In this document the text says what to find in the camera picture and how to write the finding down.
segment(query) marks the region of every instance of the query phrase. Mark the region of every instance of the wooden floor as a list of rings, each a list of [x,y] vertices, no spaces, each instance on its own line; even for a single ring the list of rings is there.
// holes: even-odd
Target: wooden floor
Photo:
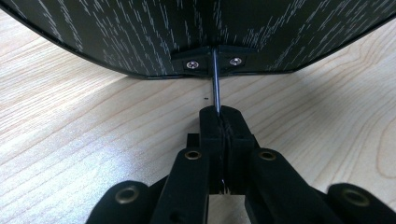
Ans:
[[[396,21],[297,73],[220,86],[308,184],[353,183],[396,210]],[[116,183],[153,184],[211,103],[208,80],[132,79],[0,11],[0,223],[82,223]],[[243,200],[211,197],[209,223],[248,223]]]

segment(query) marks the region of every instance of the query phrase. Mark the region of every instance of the black plastic bracket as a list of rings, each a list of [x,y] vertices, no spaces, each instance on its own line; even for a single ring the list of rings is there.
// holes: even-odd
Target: black plastic bracket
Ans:
[[[225,183],[231,194],[245,195],[249,184],[248,166],[251,151],[258,147],[241,112],[228,106],[220,110],[225,132]]]
[[[206,223],[209,154],[186,148],[176,157],[150,223]]]
[[[242,48],[235,46],[219,45],[219,67],[220,76],[227,76],[227,73],[237,71],[245,66],[248,56],[258,53],[256,49]],[[171,55],[174,70],[180,74],[194,75],[198,77],[212,77],[212,48],[209,46],[198,49],[190,49]],[[194,62],[193,68],[188,67],[188,63]]]
[[[342,223],[280,153],[257,148],[250,154],[249,165],[250,186],[276,214],[275,223]]]

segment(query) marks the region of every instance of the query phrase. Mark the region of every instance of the screw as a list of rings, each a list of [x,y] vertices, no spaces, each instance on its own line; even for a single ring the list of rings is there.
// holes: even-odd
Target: screw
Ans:
[[[240,59],[240,58],[233,58],[230,60],[230,64],[233,66],[239,65],[241,62],[242,62],[242,59]]]
[[[199,67],[199,63],[194,60],[187,62],[186,65],[190,69],[195,69],[195,68]]]

